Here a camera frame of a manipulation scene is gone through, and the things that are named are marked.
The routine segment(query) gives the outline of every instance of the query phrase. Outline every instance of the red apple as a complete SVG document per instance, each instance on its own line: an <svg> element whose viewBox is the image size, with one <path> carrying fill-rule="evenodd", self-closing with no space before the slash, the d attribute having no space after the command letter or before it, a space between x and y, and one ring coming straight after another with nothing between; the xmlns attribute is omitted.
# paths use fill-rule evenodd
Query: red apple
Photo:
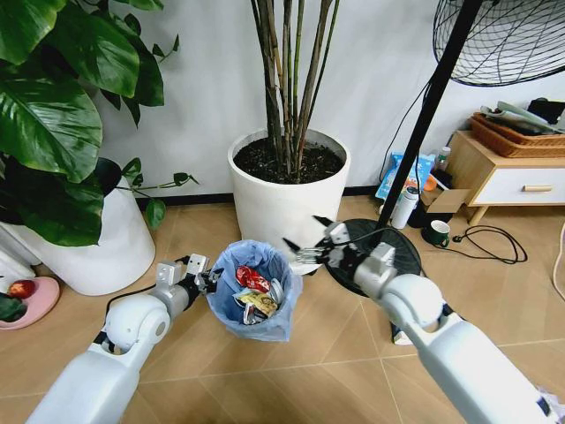
<svg viewBox="0 0 565 424"><path fill-rule="evenodd" d="M32 280L18 280L11 284L8 294L14 298L26 299L35 292L35 283Z"/></svg>

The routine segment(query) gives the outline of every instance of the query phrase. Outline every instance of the brown basket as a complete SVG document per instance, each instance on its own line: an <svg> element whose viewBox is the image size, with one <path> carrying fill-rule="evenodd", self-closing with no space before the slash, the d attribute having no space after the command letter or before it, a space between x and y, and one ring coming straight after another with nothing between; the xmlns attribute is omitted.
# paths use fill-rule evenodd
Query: brown basket
<svg viewBox="0 0 565 424"><path fill-rule="evenodd" d="M477 119L482 125L490 128L491 130L502 135L507 140L510 140L521 146L564 146L565 147L565 134L551 134L551 135L523 135L518 131L508 128L504 125L498 125L490 119L486 119L482 113L473 113L473 118Z"/></svg>
<svg viewBox="0 0 565 424"><path fill-rule="evenodd" d="M565 157L565 146L523 146L505 139L491 130L475 116L471 118L471 128L482 144L505 157Z"/></svg>

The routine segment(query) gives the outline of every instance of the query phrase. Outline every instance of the garbage bag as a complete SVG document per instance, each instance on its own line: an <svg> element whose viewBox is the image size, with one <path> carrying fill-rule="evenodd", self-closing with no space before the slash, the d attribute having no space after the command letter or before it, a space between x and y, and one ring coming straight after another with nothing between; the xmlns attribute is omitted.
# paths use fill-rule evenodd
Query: garbage bag
<svg viewBox="0 0 565 424"><path fill-rule="evenodd" d="M284 290L281 305L276 312L265 321L253 325L242 323L244 310L236 304L232 296L243 290L236 279L236 270L241 265L256 269L268 281L276 278ZM210 309L218 320L238 337L288 342L292 311L302 292L302 277L293 274L284 254L267 243L242 240L232 243L222 252L213 266L213 269L219 268L223 268L223 272L216 291L207 295Z"/></svg>

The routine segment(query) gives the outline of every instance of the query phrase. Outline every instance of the mug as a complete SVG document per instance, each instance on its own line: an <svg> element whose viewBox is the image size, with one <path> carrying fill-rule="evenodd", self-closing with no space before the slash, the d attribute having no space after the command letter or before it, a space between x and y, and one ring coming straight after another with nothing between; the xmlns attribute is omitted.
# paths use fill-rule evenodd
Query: mug
<svg viewBox="0 0 565 424"><path fill-rule="evenodd" d="M434 246L447 247L449 244L449 225L443 221L431 221L428 226L422 230L422 238Z"/></svg>

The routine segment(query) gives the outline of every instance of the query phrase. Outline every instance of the white drawer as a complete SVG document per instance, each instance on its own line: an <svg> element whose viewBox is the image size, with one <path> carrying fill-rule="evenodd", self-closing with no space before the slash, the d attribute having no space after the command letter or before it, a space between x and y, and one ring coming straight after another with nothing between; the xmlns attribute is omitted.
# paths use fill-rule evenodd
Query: white drawer
<svg viewBox="0 0 565 424"><path fill-rule="evenodd" d="M472 205L536 203L565 203L565 168L495 170Z"/></svg>

